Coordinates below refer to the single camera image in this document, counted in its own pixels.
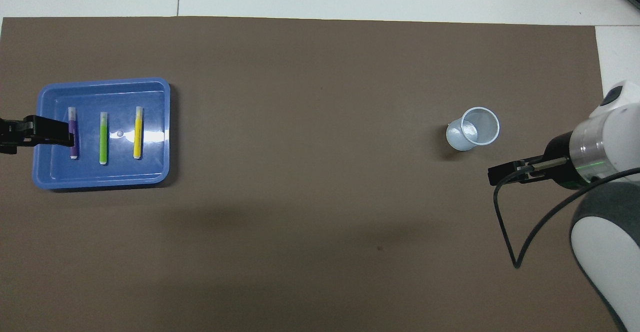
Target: green marker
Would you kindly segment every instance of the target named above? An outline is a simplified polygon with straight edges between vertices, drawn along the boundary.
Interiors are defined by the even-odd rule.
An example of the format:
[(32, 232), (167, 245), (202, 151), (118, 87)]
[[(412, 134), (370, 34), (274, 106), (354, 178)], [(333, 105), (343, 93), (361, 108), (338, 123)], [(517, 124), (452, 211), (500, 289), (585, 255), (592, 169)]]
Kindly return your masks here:
[(100, 113), (100, 164), (107, 164), (107, 149), (109, 142), (109, 130), (107, 128), (107, 113)]

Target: marker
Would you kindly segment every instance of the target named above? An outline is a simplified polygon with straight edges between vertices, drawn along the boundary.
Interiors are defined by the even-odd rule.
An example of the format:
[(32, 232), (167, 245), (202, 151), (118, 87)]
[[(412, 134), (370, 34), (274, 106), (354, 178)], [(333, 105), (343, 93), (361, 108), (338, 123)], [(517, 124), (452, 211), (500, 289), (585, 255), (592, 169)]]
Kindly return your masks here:
[(100, 164), (107, 164), (107, 144), (108, 144), (107, 113), (100, 113)]
[(142, 154), (142, 106), (135, 107), (135, 133), (133, 136), (133, 158), (140, 160)]
[(71, 160), (78, 159), (78, 122), (76, 121), (76, 108), (69, 107), (69, 133), (73, 134), (73, 146), (69, 149)]

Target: plastic tray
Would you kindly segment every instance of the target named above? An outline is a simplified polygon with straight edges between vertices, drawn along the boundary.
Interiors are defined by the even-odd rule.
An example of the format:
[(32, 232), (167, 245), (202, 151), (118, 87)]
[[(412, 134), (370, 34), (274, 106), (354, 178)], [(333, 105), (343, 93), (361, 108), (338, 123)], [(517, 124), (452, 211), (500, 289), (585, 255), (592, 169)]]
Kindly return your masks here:
[[(46, 85), (37, 114), (67, 122), (76, 109), (78, 159), (68, 147), (38, 145), (32, 178), (42, 189), (155, 184), (169, 173), (170, 88), (154, 77)], [(133, 158), (136, 106), (144, 108), (142, 159)], [(100, 112), (109, 113), (108, 162), (99, 163)]]

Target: black cable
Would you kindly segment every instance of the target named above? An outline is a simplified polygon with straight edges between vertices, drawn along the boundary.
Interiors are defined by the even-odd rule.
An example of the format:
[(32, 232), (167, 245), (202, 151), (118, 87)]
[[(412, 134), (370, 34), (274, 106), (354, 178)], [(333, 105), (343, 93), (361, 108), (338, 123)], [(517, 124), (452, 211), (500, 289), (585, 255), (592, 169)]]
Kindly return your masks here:
[(551, 211), (547, 212), (546, 215), (544, 215), (544, 217), (542, 217), (542, 219), (535, 225), (533, 230), (531, 230), (531, 232), (526, 237), (526, 240), (522, 244), (522, 248), (520, 249), (520, 252), (518, 254), (518, 259), (516, 259), (515, 255), (514, 255), (514, 249), (512, 248), (512, 244), (509, 241), (509, 236), (507, 235), (507, 230), (505, 229), (505, 223), (503, 222), (503, 216), (500, 214), (500, 208), (498, 207), (498, 191), (500, 191), (500, 188), (504, 184), (506, 184), (507, 182), (511, 181), (512, 179), (514, 179), (514, 178), (516, 178), (516, 177), (518, 177), (520, 175), (524, 175), (526, 173), (529, 173), (529, 172), (531, 172), (533, 170), (534, 170), (533, 166), (529, 165), (529, 166), (524, 166), (523, 168), (521, 168), (518, 171), (510, 173), (509, 175), (504, 177), (502, 180), (500, 180), (500, 182), (498, 182), (498, 184), (495, 186), (495, 190), (493, 191), (493, 206), (495, 207), (495, 214), (496, 214), (496, 216), (498, 216), (498, 222), (500, 223), (500, 229), (502, 230), (502, 236), (504, 237), (504, 243), (506, 243), (507, 250), (509, 250), (509, 256), (511, 257), (511, 263), (513, 264), (514, 268), (516, 268), (516, 269), (520, 268), (520, 266), (522, 264), (522, 260), (524, 259), (524, 254), (527, 252), (527, 248), (529, 248), (529, 245), (531, 244), (531, 241), (533, 240), (533, 237), (536, 236), (536, 234), (540, 231), (542, 226), (545, 223), (547, 223), (547, 221), (550, 220), (550, 218), (552, 218), (555, 214), (557, 214), (558, 211), (563, 209), (569, 203), (571, 203), (574, 200), (576, 200), (578, 197), (580, 197), (580, 196), (584, 195), (585, 193), (591, 191), (592, 189), (594, 189), (594, 188), (596, 188), (598, 186), (601, 186), (603, 184), (606, 184), (606, 182), (610, 182), (610, 181), (613, 181), (613, 180), (620, 179), (621, 177), (625, 177), (625, 176), (629, 176), (629, 175), (635, 175), (636, 173), (640, 173), (640, 168), (631, 168), (630, 170), (624, 170), (622, 172), (614, 173), (613, 175), (607, 176), (607, 177), (605, 177), (603, 179), (599, 179), (599, 180), (596, 180), (594, 182), (591, 182), (588, 186), (585, 186), (582, 189), (579, 189), (578, 191), (573, 193), (573, 195), (571, 195), (571, 196), (565, 198), (564, 200), (562, 200), (562, 202), (558, 203), (555, 207), (553, 207), (553, 209), (551, 209)]

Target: brown table surface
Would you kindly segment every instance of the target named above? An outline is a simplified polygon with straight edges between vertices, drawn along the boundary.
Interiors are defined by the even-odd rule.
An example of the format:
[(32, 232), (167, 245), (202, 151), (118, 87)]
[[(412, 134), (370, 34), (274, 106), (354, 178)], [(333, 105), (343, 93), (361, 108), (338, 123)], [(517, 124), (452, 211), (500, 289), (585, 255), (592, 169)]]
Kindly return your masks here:
[[(506, 252), (487, 168), (599, 103), (593, 27), (268, 18), (5, 18), (0, 116), (51, 82), (164, 77), (158, 188), (57, 193), (0, 155), (2, 331), (609, 331), (575, 204)], [(492, 109), (495, 143), (445, 125)], [(517, 248), (570, 191), (510, 185)]]

